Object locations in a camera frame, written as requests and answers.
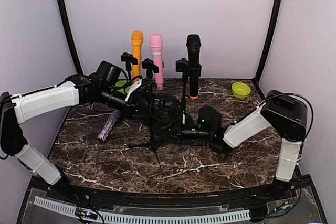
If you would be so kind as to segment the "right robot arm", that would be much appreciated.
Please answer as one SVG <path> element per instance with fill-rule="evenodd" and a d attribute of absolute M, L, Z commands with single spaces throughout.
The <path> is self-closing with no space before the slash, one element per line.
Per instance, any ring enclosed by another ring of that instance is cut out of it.
<path fill-rule="evenodd" d="M 312 128 L 314 113 L 312 104 L 295 93 L 268 92 L 266 98 L 243 118 L 228 127 L 222 127 L 222 116 L 212 106 L 203 106 L 198 111 L 197 124 L 188 124 L 187 117 L 175 109 L 177 119 L 171 121 L 168 114 L 154 117 L 154 131 L 159 137 L 177 143 L 188 140 L 206 141 L 217 153 L 225 153 L 240 146 L 259 132 L 273 127 L 281 138 L 281 148 L 276 170 L 277 180 L 268 188 L 273 200 L 280 199 L 288 191 L 298 165 L 303 145 Z"/>

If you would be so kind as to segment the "black microphone orange base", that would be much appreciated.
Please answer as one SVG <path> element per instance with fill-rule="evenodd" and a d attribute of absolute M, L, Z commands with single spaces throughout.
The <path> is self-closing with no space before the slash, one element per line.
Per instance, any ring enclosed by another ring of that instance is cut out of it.
<path fill-rule="evenodd" d="M 201 65 L 199 63 L 201 40 L 199 35 L 188 35 L 186 46 L 188 51 L 188 66 L 190 68 L 190 98 L 196 100 L 198 98 L 198 81 L 201 74 Z"/>

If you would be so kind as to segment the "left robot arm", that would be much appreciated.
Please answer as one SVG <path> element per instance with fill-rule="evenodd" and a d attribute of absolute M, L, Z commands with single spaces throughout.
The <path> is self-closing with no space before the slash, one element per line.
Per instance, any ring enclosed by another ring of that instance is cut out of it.
<path fill-rule="evenodd" d="M 96 72 L 85 76 L 75 74 L 63 82 L 23 94 L 1 94 L 1 150 L 6 156 L 18 159 L 47 184 L 54 186 L 54 193 L 63 201 L 74 197 L 74 189 L 67 177 L 24 137 L 21 124 L 65 107 L 99 102 L 121 111 L 126 118 L 147 116 L 143 99 L 152 94 L 153 80 L 148 71 L 117 86 L 122 69 L 102 61 Z"/>

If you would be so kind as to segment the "black tripod shock-mount stand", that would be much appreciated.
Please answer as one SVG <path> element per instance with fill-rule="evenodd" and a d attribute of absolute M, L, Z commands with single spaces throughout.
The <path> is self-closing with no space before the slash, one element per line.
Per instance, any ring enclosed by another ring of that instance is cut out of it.
<path fill-rule="evenodd" d="M 140 144 L 128 144 L 129 149 L 147 148 L 151 150 L 157 162 L 159 163 L 158 149 L 166 141 L 158 137 L 154 130 L 158 129 L 164 132 L 169 132 L 169 123 L 182 121 L 183 109 L 181 102 L 174 96 L 163 94 L 157 95 L 154 103 L 143 103 L 146 105 L 147 111 L 151 117 L 151 124 L 144 124 L 150 134 L 150 140 Z"/>

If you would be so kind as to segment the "purple glitter microphone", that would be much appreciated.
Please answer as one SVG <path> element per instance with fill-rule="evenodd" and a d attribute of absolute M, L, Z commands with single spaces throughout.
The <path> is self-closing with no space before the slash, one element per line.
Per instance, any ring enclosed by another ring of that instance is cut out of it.
<path fill-rule="evenodd" d="M 107 119 L 104 127 L 102 128 L 101 132 L 99 133 L 97 139 L 101 142 L 105 142 L 110 135 L 113 127 L 117 123 L 119 117 L 121 116 L 121 112 L 119 110 L 114 110 L 110 117 Z"/>

